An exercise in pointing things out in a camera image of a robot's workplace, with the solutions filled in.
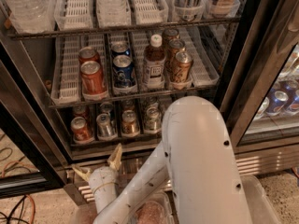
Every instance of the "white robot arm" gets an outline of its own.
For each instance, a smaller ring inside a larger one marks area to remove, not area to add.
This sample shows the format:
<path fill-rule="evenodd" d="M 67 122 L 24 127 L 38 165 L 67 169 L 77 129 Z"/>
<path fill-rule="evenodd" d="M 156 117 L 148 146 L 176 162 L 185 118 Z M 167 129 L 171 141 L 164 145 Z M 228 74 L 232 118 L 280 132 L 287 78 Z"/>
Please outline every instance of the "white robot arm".
<path fill-rule="evenodd" d="M 94 224 L 127 224 L 169 178 L 179 223 L 252 224 L 222 116 L 212 103 L 193 96 L 169 106 L 162 142 L 120 196 L 98 210 Z"/>

